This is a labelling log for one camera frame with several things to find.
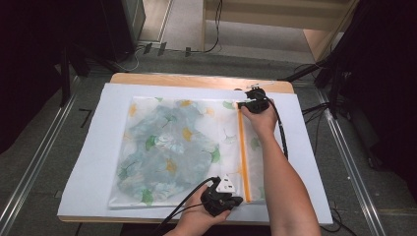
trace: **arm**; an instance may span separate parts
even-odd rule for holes
[[[202,203],[200,197],[208,186],[203,185],[191,198],[186,202],[185,207],[191,207]],[[200,236],[206,233],[210,227],[226,220],[230,210],[222,212],[220,215],[213,217],[203,206],[195,206],[186,209],[181,214],[177,226],[165,236]]]
[[[241,111],[251,121],[263,148],[264,184],[272,235],[321,235],[307,190],[273,134],[276,115],[271,105],[261,114],[252,114],[244,106]]]

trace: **hand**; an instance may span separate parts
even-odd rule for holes
[[[203,185],[191,198],[185,203],[185,207],[200,205],[200,197],[208,186]],[[220,215],[213,217],[209,214],[204,206],[194,206],[182,212],[180,221],[177,226],[165,235],[176,236],[200,236],[206,233],[213,225],[221,223],[229,216],[230,210],[222,212]]]
[[[273,136],[277,117],[271,103],[269,103],[269,108],[260,114],[250,112],[245,106],[242,106],[241,111],[251,121],[252,127],[261,141]]]

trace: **black equipment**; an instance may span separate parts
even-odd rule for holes
[[[212,180],[213,184],[201,196],[206,211],[212,216],[217,216],[225,210],[238,207],[243,202],[241,197],[232,197],[230,193],[218,193],[216,188],[220,181],[220,177],[214,178]]]
[[[255,87],[245,93],[248,98],[252,100],[248,102],[238,102],[237,106],[239,109],[242,108],[242,106],[246,106],[250,112],[255,114],[259,114],[268,109],[269,102],[265,91],[262,88]]]

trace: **wrist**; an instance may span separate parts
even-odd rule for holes
[[[174,229],[170,230],[164,236],[191,236],[188,235],[186,231],[181,230],[180,228],[175,227]]]

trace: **metal rail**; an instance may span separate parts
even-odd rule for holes
[[[328,102],[328,97],[324,90],[319,89],[318,93],[319,100],[321,103]],[[328,124],[330,126],[331,132],[340,151],[340,155],[342,157],[344,166],[346,167],[346,171],[350,176],[353,189],[356,193],[361,209],[368,222],[372,235],[387,235],[384,231],[383,224],[381,223],[378,211],[375,208],[371,196],[369,195],[365,183],[362,180],[362,177],[359,173],[359,170],[356,167],[355,161],[350,152],[349,146],[347,145],[347,142],[344,139],[343,133],[341,132],[341,129],[337,121],[333,119],[333,116],[330,114],[328,109],[326,110],[326,117],[328,119]]]
[[[61,130],[61,127],[67,119],[67,116],[74,104],[74,100],[77,95],[77,86],[79,83],[80,79],[75,77],[72,85],[73,94],[71,95],[68,102],[58,110],[58,113],[52,121],[52,124],[46,132],[46,135],[43,137],[40,146],[37,148],[37,151],[34,154],[25,174],[23,175],[15,191],[6,203],[6,207],[0,217],[1,236],[6,236],[9,234],[10,229],[12,228],[13,223],[19,214],[19,211],[24,205],[30,189],[33,186],[34,181],[36,180],[36,177],[39,174],[40,169],[42,168],[43,163],[45,162],[46,157],[49,154],[49,151],[51,150]]]

